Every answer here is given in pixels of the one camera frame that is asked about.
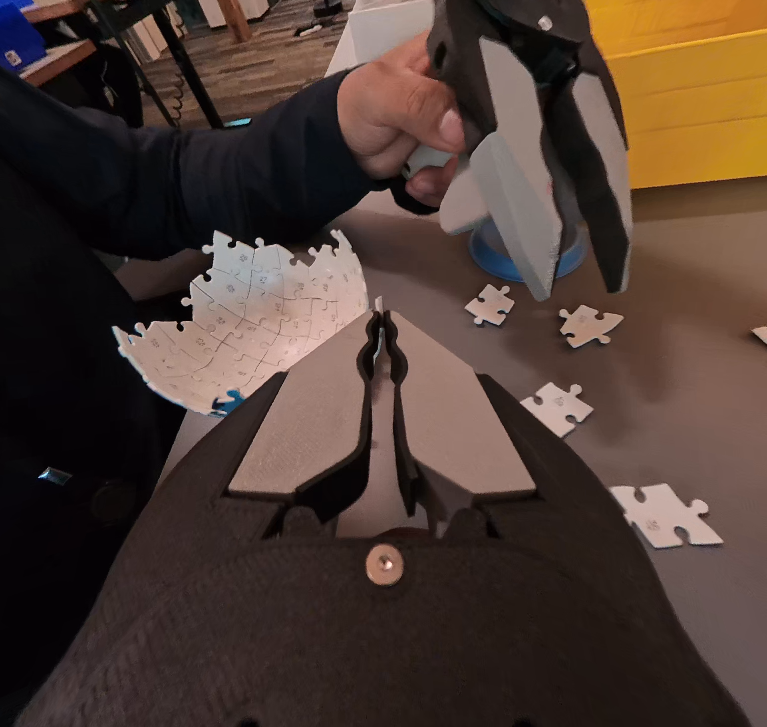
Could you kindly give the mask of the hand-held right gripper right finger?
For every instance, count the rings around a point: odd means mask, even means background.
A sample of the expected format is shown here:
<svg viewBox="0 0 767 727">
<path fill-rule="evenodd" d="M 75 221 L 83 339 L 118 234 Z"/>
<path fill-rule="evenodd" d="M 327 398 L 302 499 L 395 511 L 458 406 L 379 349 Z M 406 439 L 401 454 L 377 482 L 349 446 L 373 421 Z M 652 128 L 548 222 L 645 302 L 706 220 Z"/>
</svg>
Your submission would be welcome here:
<svg viewBox="0 0 767 727">
<path fill-rule="evenodd" d="M 409 517 L 429 521 L 485 502 L 526 499 L 536 485 L 479 375 L 394 311 L 385 313 L 394 385 L 393 443 Z"/>
</svg>

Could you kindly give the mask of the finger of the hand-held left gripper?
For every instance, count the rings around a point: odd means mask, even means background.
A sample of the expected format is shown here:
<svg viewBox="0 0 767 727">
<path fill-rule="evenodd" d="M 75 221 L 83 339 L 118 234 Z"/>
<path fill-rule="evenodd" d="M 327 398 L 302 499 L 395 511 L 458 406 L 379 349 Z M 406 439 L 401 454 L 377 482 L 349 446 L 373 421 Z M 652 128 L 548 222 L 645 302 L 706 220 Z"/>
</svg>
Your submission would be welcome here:
<svg viewBox="0 0 767 727">
<path fill-rule="evenodd" d="M 475 148 L 470 166 L 509 257 L 535 300 L 550 297 L 562 223 L 542 153 L 535 83 L 504 43 L 480 38 L 496 128 Z"/>
<path fill-rule="evenodd" d="M 599 76 L 582 72 L 551 98 L 551 142 L 611 294 L 628 286 L 633 230 L 628 147 Z"/>
</svg>

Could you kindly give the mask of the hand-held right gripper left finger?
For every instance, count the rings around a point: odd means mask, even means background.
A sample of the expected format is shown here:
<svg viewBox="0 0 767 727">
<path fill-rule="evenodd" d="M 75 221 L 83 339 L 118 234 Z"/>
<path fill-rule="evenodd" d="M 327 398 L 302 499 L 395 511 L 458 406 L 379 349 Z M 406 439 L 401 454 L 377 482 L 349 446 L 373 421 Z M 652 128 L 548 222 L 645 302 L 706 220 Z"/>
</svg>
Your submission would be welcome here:
<svg viewBox="0 0 767 727">
<path fill-rule="evenodd" d="M 374 356 L 381 315 L 369 310 L 288 371 L 228 493 L 337 518 L 368 484 Z"/>
</svg>

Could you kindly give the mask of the white puzzle pieces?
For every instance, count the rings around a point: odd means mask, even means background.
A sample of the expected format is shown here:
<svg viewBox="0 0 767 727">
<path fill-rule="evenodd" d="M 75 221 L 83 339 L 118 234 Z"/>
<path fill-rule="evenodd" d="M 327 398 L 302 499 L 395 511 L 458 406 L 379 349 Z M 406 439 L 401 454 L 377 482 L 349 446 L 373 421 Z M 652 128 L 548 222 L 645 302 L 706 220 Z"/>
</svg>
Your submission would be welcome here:
<svg viewBox="0 0 767 727">
<path fill-rule="evenodd" d="M 514 307 L 509 286 L 496 288 L 487 284 L 465 305 L 474 324 L 500 326 Z M 608 310 L 598 310 L 580 304 L 575 310 L 561 309 L 563 320 L 560 335 L 572 349 L 593 341 L 604 346 L 610 343 L 610 332 L 624 316 Z M 533 396 L 522 399 L 524 406 L 540 423 L 559 438 L 570 434 L 592 414 L 593 408 L 582 400 L 582 387 L 572 384 L 564 389 L 549 382 Z M 667 484 L 615 485 L 609 488 L 615 502 L 631 528 L 635 528 L 656 550 L 678 548 L 684 542 L 695 547 L 721 547 L 724 540 L 705 521 L 709 506 L 700 499 L 685 503 Z"/>
</svg>

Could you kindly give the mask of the partly built puzzle ball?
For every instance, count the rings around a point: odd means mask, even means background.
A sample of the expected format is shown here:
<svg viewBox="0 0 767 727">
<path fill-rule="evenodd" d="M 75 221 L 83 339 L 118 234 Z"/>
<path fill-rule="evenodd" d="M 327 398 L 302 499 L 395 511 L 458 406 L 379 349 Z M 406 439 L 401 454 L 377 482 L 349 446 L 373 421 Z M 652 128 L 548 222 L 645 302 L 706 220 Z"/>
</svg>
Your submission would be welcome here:
<svg viewBox="0 0 767 727">
<path fill-rule="evenodd" d="M 215 231 L 210 269 L 182 304 L 192 319 L 113 327 L 120 355 L 156 394 L 202 415 L 225 415 L 280 371 L 369 309 L 360 260 L 347 237 L 308 250 L 304 263 L 280 244 L 233 242 Z"/>
</svg>

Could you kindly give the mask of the person's left forearm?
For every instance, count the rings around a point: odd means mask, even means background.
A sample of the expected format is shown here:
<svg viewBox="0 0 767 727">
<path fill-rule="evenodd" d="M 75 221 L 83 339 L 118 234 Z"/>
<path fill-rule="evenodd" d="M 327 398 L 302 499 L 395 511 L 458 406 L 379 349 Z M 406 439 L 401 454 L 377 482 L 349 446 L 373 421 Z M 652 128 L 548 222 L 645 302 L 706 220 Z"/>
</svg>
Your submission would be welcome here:
<svg viewBox="0 0 767 727">
<path fill-rule="evenodd" d="M 215 231 L 298 242 L 389 180 L 342 138 L 346 76 L 320 80 L 241 129 L 134 129 L 2 72 L 2 256 L 80 242 L 158 260 Z"/>
</svg>

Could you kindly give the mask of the blue plastic ball stand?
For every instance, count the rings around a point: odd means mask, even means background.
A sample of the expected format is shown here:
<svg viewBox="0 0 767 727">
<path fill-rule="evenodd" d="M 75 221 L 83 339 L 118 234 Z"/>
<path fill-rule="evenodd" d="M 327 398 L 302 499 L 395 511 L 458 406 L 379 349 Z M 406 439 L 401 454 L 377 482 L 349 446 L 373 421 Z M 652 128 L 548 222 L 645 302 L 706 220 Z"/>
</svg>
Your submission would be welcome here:
<svg viewBox="0 0 767 727">
<path fill-rule="evenodd" d="M 554 276 L 556 279 L 575 271 L 588 254 L 588 230 L 584 222 L 568 225 L 563 235 L 564 247 Z M 469 238 L 468 250 L 473 261 L 486 273 L 503 281 L 521 284 L 525 282 L 509 257 L 491 218 L 474 228 Z"/>
</svg>

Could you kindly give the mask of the person's left hand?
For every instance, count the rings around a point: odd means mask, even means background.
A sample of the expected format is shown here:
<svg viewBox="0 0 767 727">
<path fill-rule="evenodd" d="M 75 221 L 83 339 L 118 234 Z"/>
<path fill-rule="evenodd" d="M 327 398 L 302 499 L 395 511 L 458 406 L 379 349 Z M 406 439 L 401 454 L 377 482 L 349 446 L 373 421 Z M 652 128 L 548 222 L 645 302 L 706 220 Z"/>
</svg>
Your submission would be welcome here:
<svg viewBox="0 0 767 727">
<path fill-rule="evenodd" d="M 407 195 L 437 208 L 465 151 L 463 120 L 455 95 L 433 76 L 425 31 L 359 66 L 338 90 L 340 132 L 359 167 L 373 180 L 399 176 L 420 146 L 449 155 L 408 179 Z"/>
</svg>

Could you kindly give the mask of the yellow plastic bin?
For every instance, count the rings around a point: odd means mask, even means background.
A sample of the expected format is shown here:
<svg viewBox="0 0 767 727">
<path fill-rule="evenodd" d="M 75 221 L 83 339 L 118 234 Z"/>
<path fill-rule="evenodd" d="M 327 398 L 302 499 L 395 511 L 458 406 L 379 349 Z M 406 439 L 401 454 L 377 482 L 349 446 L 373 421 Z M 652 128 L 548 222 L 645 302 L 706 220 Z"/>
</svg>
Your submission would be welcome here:
<svg viewBox="0 0 767 727">
<path fill-rule="evenodd" d="M 765 176 L 766 0 L 584 0 L 618 89 L 630 185 Z"/>
</svg>

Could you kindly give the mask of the person's dark clothed body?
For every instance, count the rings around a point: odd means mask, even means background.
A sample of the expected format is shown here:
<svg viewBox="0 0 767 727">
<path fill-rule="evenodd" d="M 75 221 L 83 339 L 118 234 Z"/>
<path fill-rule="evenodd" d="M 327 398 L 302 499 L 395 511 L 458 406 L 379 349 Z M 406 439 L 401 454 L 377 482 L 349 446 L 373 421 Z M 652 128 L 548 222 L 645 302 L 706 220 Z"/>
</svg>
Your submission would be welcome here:
<svg viewBox="0 0 767 727">
<path fill-rule="evenodd" d="M 2 163 L 2 723 L 72 643 L 169 450 L 163 401 L 117 352 L 137 309 Z"/>
</svg>

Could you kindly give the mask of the wooden support post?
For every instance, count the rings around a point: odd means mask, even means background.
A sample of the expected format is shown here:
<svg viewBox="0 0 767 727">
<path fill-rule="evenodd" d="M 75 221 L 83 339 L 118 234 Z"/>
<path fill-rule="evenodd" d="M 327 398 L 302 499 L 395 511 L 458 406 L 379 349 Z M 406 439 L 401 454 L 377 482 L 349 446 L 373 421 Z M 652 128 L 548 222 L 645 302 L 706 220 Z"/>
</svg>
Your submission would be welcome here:
<svg viewBox="0 0 767 727">
<path fill-rule="evenodd" d="M 216 2 L 233 41 L 238 44 L 248 41 L 252 33 L 239 0 L 216 0 Z"/>
</svg>

